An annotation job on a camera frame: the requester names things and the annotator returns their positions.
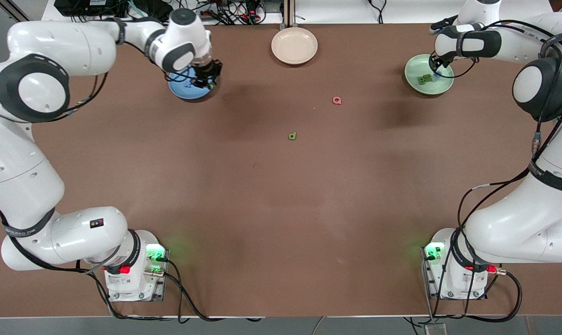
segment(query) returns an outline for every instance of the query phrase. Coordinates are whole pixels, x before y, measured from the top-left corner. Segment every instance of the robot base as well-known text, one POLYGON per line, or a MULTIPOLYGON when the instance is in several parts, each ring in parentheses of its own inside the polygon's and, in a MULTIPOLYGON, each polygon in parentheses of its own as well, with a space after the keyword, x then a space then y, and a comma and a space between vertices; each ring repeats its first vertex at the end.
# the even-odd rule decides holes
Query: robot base
POLYGON ((432 237, 432 241, 423 248, 422 255, 429 257, 430 255, 438 256, 432 261, 423 261, 426 267, 427 282, 424 283, 429 288, 430 297, 443 300, 474 300, 478 297, 483 298, 486 282, 488 279, 487 272, 476 272, 473 276, 473 286, 469 295, 469 282, 471 281, 472 272, 461 267, 454 259, 453 255, 449 255, 447 269, 443 273, 443 266, 447 260, 447 254, 451 247, 451 236, 455 229, 445 228, 439 230, 432 237), (441 276, 442 289, 438 297, 441 276))
MULTIPOLYGON (((140 237, 140 251, 136 263, 130 267, 130 272, 113 275, 105 271, 109 300, 112 302, 163 301, 163 274, 167 271, 168 263, 154 261, 147 257, 147 245, 159 244, 152 233, 145 230, 137 230, 136 233, 140 237)), ((169 251, 167 250, 163 256, 168 257, 169 251)))

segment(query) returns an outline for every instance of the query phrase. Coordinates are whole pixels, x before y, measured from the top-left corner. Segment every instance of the black electronic device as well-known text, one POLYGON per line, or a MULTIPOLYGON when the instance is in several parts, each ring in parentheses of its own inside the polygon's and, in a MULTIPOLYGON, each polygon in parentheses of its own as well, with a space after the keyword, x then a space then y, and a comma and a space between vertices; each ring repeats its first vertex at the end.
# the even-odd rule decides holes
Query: black electronic device
POLYGON ((64 16, 124 17, 128 2, 126 0, 55 0, 53 6, 64 16))

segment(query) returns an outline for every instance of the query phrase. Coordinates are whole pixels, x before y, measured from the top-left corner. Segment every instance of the blue plate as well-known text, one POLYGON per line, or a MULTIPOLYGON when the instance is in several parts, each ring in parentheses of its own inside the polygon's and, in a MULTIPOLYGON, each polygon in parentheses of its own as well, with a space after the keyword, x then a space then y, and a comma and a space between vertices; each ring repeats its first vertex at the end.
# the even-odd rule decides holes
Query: blue plate
POLYGON ((187 66, 180 72, 169 74, 169 78, 175 80, 175 82, 169 82, 169 89, 178 97, 186 100, 194 100, 202 98, 210 91, 212 91, 212 88, 210 87, 194 86, 191 83, 191 79, 180 76, 179 74, 183 74, 184 76, 188 77, 194 77, 196 75, 196 71, 194 71, 194 68, 192 66, 187 66))

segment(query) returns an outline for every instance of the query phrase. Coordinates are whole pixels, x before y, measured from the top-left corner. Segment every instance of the white robotic arm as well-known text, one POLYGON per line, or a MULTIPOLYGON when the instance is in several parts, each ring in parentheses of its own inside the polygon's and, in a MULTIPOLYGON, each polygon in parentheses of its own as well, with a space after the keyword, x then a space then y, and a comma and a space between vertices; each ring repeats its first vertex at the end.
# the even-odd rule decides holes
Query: white robotic arm
MULTIPOLYGON (((525 64, 515 78, 513 99, 539 123, 561 119, 562 47, 557 43, 562 40, 562 13, 539 15, 526 25, 511 23, 513 28, 490 26, 498 22, 499 5, 498 0, 468 0, 458 17, 447 19, 457 25, 431 29, 438 36, 430 67, 479 57, 525 64)), ((483 297, 489 264, 562 262, 562 121, 543 148, 540 136, 536 131, 534 159, 517 189, 474 212, 464 235, 459 229, 442 229, 426 246, 434 283, 430 288, 440 291, 439 299, 483 297)))
POLYGON ((113 207, 55 211, 64 184, 36 146, 31 123, 63 116, 69 110, 69 77, 105 74, 115 63, 116 45, 124 42, 143 50, 165 72, 191 64, 197 74, 194 85, 211 85, 222 65, 212 59, 210 33, 193 11, 177 9, 167 28, 152 19, 30 21, 10 28, 7 41, 10 57, 0 63, 4 262, 22 271, 85 259, 104 267, 112 297, 151 300, 162 275, 149 257, 163 256, 157 238, 128 229, 123 214, 113 207))

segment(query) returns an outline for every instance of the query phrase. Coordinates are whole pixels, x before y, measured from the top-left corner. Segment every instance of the cable connector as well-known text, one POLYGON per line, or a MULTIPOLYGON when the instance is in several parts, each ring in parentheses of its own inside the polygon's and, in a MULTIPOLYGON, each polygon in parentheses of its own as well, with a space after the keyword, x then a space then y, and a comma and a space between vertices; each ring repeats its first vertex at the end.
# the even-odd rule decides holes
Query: cable connector
POLYGON ((535 132, 534 140, 531 142, 531 154, 535 156, 541 147, 541 132, 535 132))
POLYGON ((495 275, 506 275, 507 273, 505 269, 497 268, 495 265, 488 265, 486 271, 489 274, 495 274, 495 275))

